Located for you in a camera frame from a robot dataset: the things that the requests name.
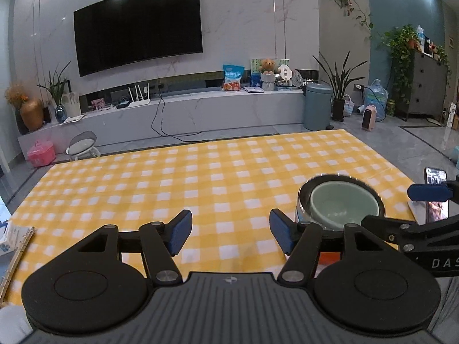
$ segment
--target black tv screen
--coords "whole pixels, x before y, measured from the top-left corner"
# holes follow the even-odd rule
[[[199,0],[104,0],[73,19],[80,76],[203,52]]]

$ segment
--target trash can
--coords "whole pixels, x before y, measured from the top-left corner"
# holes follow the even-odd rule
[[[330,125],[333,89],[327,84],[309,83],[304,90],[303,125],[310,131],[324,131]]]

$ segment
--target blue gripper pad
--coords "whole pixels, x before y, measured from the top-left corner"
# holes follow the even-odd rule
[[[284,254],[289,255],[293,251],[294,243],[287,220],[293,224],[293,221],[282,212],[278,213],[272,210],[269,213],[269,228]]]
[[[408,197],[421,202],[446,202],[453,197],[453,191],[446,185],[414,184],[408,188]]]
[[[167,244],[169,254],[176,256],[191,233],[193,216],[189,210],[181,211],[168,225],[173,225],[171,240]]]

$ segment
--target hanging plant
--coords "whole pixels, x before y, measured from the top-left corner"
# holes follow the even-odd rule
[[[446,80],[446,85],[447,87],[451,87],[449,85],[450,81],[451,81],[451,75],[452,75],[452,72],[451,72],[451,69],[450,69],[450,64],[449,64],[449,60],[448,60],[448,55],[446,54],[445,52],[445,48],[442,47],[441,45],[437,45],[435,44],[435,47],[437,48],[437,54],[438,54],[438,57],[439,57],[439,62],[443,65],[446,66],[446,68],[448,69],[448,77],[447,77],[447,80]]]
[[[392,31],[385,32],[383,43],[389,48],[389,55],[392,58],[394,74],[392,99],[396,102],[403,100],[408,104],[409,100],[405,99],[405,92],[411,87],[409,70],[412,53],[418,43],[418,35],[412,25],[403,25],[402,28],[395,27]]]
[[[359,11],[361,15],[358,15],[355,19],[360,22],[360,25],[363,27],[367,27],[368,30],[371,33],[371,30],[373,29],[374,25],[371,23],[370,16],[371,14],[365,14],[365,12],[361,9],[359,4],[357,3],[356,0],[333,0],[336,5],[340,7],[340,9],[345,9],[346,10],[346,15],[349,17],[352,12],[355,10],[355,7],[357,8],[357,11]]]

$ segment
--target smartphone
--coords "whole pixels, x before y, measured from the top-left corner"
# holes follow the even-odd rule
[[[430,185],[438,185],[446,181],[446,171],[427,167],[424,169],[424,182]],[[426,202],[425,223],[444,220],[449,217],[448,202]]]

